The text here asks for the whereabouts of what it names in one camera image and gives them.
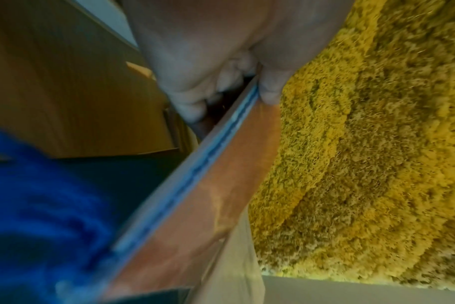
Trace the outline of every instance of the yellow rug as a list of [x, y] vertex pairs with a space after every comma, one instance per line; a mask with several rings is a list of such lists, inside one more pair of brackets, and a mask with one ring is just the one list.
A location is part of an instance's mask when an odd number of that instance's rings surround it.
[[357, 0], [249, 215], [270, 274], [455, 289], [455, 0]]

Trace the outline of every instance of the blue cord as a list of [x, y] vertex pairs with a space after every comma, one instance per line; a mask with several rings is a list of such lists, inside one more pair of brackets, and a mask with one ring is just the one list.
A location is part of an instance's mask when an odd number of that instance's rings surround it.
[[55, 302], [57, 282], [88, 283], [94, 266], [109, 255], [115, 234], [110, 205], [35, 148], [3, 132], [0, 156], [9, 158], [0, 163], [0, 236], [29, 237], [50, 247], [42, 261], [0, 257], [0, 286], [29, 284]]

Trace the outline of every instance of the hand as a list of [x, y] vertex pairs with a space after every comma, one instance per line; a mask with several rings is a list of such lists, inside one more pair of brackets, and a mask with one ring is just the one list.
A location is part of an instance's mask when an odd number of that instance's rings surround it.
[[261, 99], [279, 102], [294, 72], [342, 26], [354, 0], [124, 0], [159, 87], [187, 123], [257, 71]]

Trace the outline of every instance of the brown wooden surface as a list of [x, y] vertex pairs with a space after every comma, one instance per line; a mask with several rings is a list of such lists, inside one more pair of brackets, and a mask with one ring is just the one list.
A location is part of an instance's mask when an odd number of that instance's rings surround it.
[[54, 157], [173, 148], [140, 54], [63, 0], [0, 1], [0, 128]]
[[279, 107], [257, 101], [223, 153], [121, 271], [105, 298], [196, 285], [269, 171], [280, 125]]

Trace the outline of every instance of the blurry blue object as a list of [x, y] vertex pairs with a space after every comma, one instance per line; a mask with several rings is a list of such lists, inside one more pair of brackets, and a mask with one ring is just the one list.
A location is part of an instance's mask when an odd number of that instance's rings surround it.
[[22, 236], [45, 249], [34, 260], [23, 260], [22, 248], [0, 254], [0, 287], [28, 284], [54, 302], [57, 282], [88, 283], [94, 265], [109, 255], [115, 233], [110, 205], [35, 148], [1, 131], [0, 156], [8, 158], [0, 162], [0, 237], [9, 237], [13, 248]]

